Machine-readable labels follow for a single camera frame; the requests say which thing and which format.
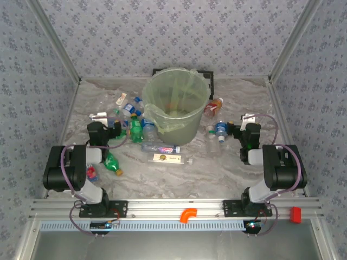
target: green bottle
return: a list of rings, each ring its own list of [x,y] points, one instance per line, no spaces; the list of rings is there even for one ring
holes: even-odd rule
[[[123,171],[119,168],[119,161],[110,152],[107,155],[104,165],[106,169],[114,172],[117,176],[121,176],[123,174]]]
[[[133,142],[142,142],[143,133],[140,121],[137,119],[135,113],[131,114],[131,122],[130,122],[130,132],[131,139]]]

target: bottle label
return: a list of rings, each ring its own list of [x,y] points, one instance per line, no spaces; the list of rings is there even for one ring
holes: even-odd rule
[[[148,121],[147,119],[144,118],[141,120],[141,126],[145,127],[146,125],[153,125],[154,126],[154,123],[152,123],[151,121]]]
[[[217,104],[210,103],[205,107],[205,110],[215,110],[217,108]]]
[[[118,106],[121,106],[121,104],[123,103],[123,101],[125,100],[126,94],[122,93],[121,96],[119,97],[119,99],[117,99],[117,101],[115,102]]]
[[[138,120],[136,121],[131,121],[130,123],[130,129],[133,127],[141,126],[140,122]]]
[[[173,148],[168,148],[168,147],[159,147],[158,150],[161,153],[173,153],[174,152]]]
[[[227,131],[227,124],[224,122],[217,123],[215,126],[215,132],[226,132]]]
[[[153,156],[153,161],[160,163],[180,164],[181,157],[181,155],[155,153]]]
[[[123,109],[128,111],[130,114],[135,113],[135,108],[132,104],[126,104]]]

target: orange clip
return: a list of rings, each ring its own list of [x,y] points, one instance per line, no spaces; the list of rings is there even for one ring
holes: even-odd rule
[[[188,219],[190,217],[196,217],[196,215],[197,215],[197,209],[186,209],[185,211],[182,212],[179,222],[183,224],[187,224]]]

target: red and white bottle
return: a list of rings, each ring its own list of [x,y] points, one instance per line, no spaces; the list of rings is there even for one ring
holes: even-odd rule
[[[208,118],[214,117],[214,115],[222,108],[223,98],[213,99],[211,103],[208,103],[204,109],[204,115]]]

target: water bottle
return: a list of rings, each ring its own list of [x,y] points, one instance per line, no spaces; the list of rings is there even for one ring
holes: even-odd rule
[[[143,118],[141,120],[144,141],[154,142],[158,140],[158,135],[154,123]]]
[[[218,137],[219,142],[224,142],[227,136],[227,123],[223,118],[221,111],[216,115],[215,135]]]
[[[141,145],[143,152],[158,152],[158,153],[179,153],[181,148],[176,145],[167,145],[162,142],[144,142]]]
[[[136,105],[138,106],[138,110],[143,112],[143,109],[145,108],[145,104],[143,104],[142,99],[137,96],[136,98],[134,98],[134,101]]]
[[[216,157],[220,155],[220,146],[218,137],[215,135],[215,130],[213,126],[206,127],[206,147],[207,153],[211,157]]]
[[[127,116],[127,117],[131,117],[131,114],[135,113],[136,116],[141,116],[142,112],[140,110],[137,110],[136,107],[130,103],[127,103],[123,109],[121,110],[121,112]]]

